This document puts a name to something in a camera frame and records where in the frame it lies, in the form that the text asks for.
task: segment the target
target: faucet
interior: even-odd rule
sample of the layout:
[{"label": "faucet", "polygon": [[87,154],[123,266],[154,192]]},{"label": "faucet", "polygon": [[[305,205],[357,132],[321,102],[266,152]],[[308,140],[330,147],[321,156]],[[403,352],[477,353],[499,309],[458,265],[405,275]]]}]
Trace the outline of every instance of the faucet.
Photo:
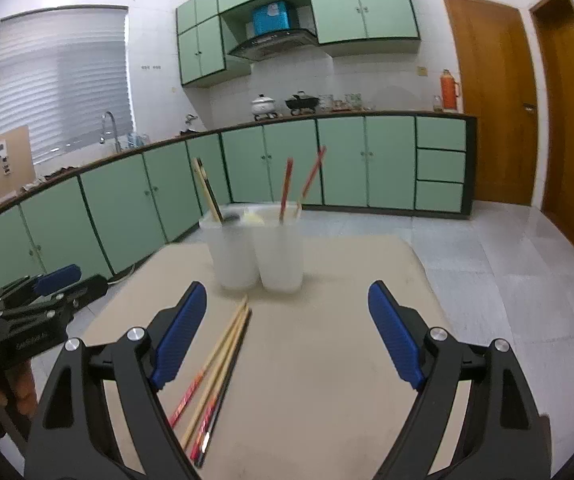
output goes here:
[{"label": "faucet", "polygon": [[106,117],[109,115],[109,117],[112,120],[112,127],[114,129],[114,142],[116,143],[116,153],[120,153],[122,151],[121,148],[121,143],[118,142],[118,129],[116,129],[116,120],[114,119],[114,114],[112,112],[110,112],[109,110],[107,110],[104,114],[103,117],[101,118],[101,129],[103,130],[103,136],[100,137],[100,143],[104,144],[105,143],[105,119]]}]

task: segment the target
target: floor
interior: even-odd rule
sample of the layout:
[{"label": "floor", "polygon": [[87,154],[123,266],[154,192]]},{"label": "floor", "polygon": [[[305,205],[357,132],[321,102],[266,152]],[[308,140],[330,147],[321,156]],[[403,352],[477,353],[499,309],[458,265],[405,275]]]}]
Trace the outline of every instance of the floor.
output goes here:
[{"label": "floor", "polygon": [[[303,212],[307,236],[395,234],[416,251],[456,338],[513,346],[551,419],[553,471],[574,452],[574,248],[537,209],[476,202],[469,220]],[[195,232],[183,243],[201,241]],[[120,286],[81,310],[80,336]],[[59,349],[33,359],[39,391]]]}]

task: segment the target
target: orange thermos flask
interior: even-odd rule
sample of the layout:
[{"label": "orange thermos flask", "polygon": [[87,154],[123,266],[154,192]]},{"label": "orange thermos flask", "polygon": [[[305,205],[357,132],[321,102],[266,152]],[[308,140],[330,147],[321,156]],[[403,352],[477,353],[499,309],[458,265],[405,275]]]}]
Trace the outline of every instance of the orange thermos flask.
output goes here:
[{"label": "orange thermos flask", "polygon": [[445,110],[457,110],[458,101],[456,98],[460,97],[460,85],[456,83],[451,72],[447,69],[443,70],[440,76],[440,91],[442,92],[442,107]]}]

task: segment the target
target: table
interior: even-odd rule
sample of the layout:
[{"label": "table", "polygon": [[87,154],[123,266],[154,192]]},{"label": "table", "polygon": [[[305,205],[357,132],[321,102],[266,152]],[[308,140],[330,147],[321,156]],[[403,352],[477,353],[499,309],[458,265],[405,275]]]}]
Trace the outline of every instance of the table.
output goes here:
[{"label": "table", "polygon": [[[449,330],[425,270],[395,236],[305,239],[305,279],[293,295],[249,291],[253,310],[205,466],[207,480],[370,480],[393,445],[416,392],[400,380],[367,309],[368,286],[381,279],[427,325]],[[179,373],[158,394],[168,415],[218,341],[242,293],[215,282],[204,244],[171,244],[154,254],[90,325],[87,345],[147,326],[177,303],[192,280],[205,285],[205,318]],[[126,465],[142,472],[120,409],[107,402]],[[462,383],[433,464],[449,464],[467,405]],[[176,426],[180,438],[194,406]]]}]

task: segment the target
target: metal screw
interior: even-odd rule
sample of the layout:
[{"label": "metal screw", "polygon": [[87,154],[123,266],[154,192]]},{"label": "metal screw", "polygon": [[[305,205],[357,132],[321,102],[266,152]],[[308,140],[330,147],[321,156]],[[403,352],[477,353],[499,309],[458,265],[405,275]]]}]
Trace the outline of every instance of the metal screw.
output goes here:
[{"label": "metal screw", "polygon": [[145,335],[145,329],[139,326],[131,328],[127,332],[127,338],[129,341],[140,341]]},{"label": "metal screw", "polygon": [[74,352],[80,346],[80,339],[77,337],[73,337],[72,339],[67,339],[65,343],[65,350],[67,352]]},{"label": "metal screw", "polygon": [[436,341],[445,341],[447,338],[447,331],[437,326],[429,331],[429,335]]},{"label": "metal screw", "polygon": [[494,346],[499,352],[509,352],[509,343],[505,339],[496,339],[494,341]]}]

